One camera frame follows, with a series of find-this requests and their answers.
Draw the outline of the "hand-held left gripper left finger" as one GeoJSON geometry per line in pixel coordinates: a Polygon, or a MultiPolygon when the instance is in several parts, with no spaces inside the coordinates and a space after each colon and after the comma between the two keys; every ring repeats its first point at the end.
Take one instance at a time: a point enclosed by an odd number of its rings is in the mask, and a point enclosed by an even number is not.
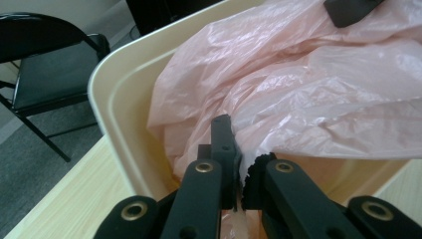
{"type": "Polygon", "coordinates": [[[222,167],[222,208],[238,210],[241,152],[232,133],[231,118],[220,115],[211,120],[211,142],[198,146],[199,159],[212,159],[222,167]]]}

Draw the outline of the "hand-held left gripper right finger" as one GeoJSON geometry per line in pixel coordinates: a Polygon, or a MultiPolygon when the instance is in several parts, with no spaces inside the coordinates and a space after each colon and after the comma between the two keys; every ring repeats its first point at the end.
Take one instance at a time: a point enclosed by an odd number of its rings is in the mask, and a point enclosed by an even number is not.
{"type": "Polygon", "coordinates": [[[242,192],[242,208],[244,210],[260,210],[263,208],[266,194],[265,175],[267,164],[276,159],[272,152],[262,154],[248,168],[248,174],[242,192]]]}

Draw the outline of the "pink plastic bag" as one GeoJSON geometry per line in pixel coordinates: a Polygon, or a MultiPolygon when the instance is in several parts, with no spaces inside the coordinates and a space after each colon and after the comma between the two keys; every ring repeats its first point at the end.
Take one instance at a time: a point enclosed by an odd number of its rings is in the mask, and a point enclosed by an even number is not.
{"type": "Polygon", "coordinates": [[[422,0],[338,29],[319,0],[267,0],[210,23],[155,82],[148,130],[182,176],[227,115],[244,167],[270,152],[422,158],[422,0]]]}

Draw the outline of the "cream plastic bin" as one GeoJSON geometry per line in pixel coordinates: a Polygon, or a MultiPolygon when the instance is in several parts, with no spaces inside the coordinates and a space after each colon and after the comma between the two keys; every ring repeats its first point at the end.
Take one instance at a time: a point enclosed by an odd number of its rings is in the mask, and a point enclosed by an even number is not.
{"type": "MultiPolygon", "coordinates": [[[[154,82],[176,48],[208,23],[263,2],[225,0],[117,49],[97,67],[89,86],[90,103],[130,195],[159,200],[178,184],[163,146],[146,129],[154,82]]],[[[414,160],[287,159],[342,205],[354,196],[373,195],[407,214],[417,208],[414,160]]]]}

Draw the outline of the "dark furniture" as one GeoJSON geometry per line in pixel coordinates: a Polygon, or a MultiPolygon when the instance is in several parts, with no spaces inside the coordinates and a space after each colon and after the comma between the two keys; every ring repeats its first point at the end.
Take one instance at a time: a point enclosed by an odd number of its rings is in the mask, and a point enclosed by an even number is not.
{"type": "Polygon", "coordinates": [[[141,36],[222,0],[125,0],[141,36]]]}

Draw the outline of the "black folding chair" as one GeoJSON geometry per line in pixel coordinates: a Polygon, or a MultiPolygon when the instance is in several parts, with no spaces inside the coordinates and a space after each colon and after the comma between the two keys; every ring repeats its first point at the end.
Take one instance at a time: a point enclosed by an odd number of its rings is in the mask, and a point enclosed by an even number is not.
{"type": "Polygon", "coordinates": [[[2,13],[0,64],[18,61],[20,65],[14,84],[0,80],[0,89],[13,91],[10,100],[0,95],[0,104],[69,161],[29,117],[86,101],[91,74],[109,53],[106,36],[87,34],[66,20],[38,13],[2,13]]]}

